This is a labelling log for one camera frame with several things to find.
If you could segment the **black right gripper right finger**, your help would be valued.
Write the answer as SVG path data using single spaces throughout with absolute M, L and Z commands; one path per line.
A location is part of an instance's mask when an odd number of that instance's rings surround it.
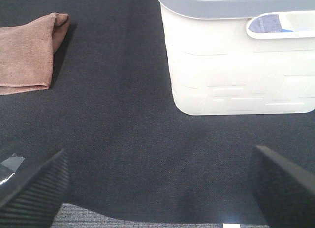
M 252 195 L 271 228 L 315 226 L 315 176 L 272 149 L 254 146 Z

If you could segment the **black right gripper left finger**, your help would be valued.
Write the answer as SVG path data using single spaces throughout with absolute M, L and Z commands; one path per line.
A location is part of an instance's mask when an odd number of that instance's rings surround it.
M 0 184 L 0 226 L 49 228 L 67 194 L 69 178 L 64 149 L 7 173 Z

